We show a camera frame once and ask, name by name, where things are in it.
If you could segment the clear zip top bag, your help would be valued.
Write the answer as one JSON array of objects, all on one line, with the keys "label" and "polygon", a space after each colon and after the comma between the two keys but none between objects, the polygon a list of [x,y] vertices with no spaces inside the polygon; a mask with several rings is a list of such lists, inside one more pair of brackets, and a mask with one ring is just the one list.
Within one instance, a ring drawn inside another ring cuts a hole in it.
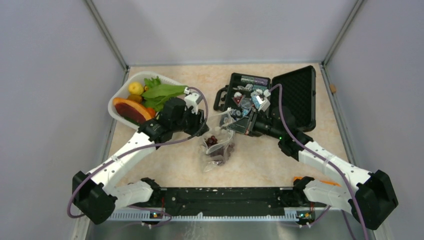
[{"label": "clear zip top bag", "polygon": [[204,133],[199,142],[200,169],[209,172],[216,167],[225,165],[235,148],[235,131],[229,125],[235,120],[231,116],[232,109],[212,115],[206,121],[209,130]]}]

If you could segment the dark red grape bunch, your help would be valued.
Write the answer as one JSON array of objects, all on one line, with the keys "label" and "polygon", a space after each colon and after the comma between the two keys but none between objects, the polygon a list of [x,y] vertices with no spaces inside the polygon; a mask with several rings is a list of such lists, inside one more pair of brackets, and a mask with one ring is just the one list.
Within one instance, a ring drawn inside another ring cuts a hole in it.
[{"label": "dark red grape bunch", "polygon": [[229,139],[225,142],[219,142],[215,135],[206,138],[205,143],[205,155],[217,166],[225,164],[235,149],[235,143],[233,140]]}]

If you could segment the yellow lemon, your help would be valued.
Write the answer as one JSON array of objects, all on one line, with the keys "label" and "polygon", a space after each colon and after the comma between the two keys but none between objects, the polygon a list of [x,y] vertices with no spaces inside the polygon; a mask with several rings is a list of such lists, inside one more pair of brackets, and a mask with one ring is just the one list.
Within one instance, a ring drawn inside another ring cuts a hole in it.
[{"label": "yellow lemon", "polygon": [[137,82],[137,81],[131,82],[128,85],[127,89],[128,89],[128,92],[131,95],[138,95],[138,96],[141,96],[145,91],[144,86],[140,82]]}]

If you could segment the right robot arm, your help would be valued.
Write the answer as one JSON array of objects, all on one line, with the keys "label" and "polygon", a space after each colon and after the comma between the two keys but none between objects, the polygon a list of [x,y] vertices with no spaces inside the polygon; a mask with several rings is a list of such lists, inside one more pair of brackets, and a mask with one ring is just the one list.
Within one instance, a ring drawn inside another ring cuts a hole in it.
[{"label": "right robot arm", "polygon": [[277,138],[286,156],[336,182],[336,186],[330,186],[309,176],[294,182],[293,200],[299,206],[310,202],[330,205],[351,213],[367,229],[377,230],[399,205],[387,173],[362,169],[329,152],[296,127],[296,119],[287,107],[275,107],[269,114],[250,111],[227,128],[248,136]]}]

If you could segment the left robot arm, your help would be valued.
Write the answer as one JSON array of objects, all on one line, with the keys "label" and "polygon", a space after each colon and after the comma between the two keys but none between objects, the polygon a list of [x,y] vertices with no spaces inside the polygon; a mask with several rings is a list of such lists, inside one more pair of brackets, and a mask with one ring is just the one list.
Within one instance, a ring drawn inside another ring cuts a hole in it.
[{"label": "left robot arm", "polygon": [[160,193],[144,180],[118,187],[117,183],[143,158],[162,146],[178,144],[173,134],[183,132],[189,138],[199,137],[208,127],[208,111],[199,109],[205,99],[198,93],[184,98],[172,97],[152,119],[145,121],[130,140],[105,162],[89,170],[79,171],[72,178],[72,195],[67,211],[74,205],[92,223],[105,222],[115,210],[135,203],[154,207]]}]

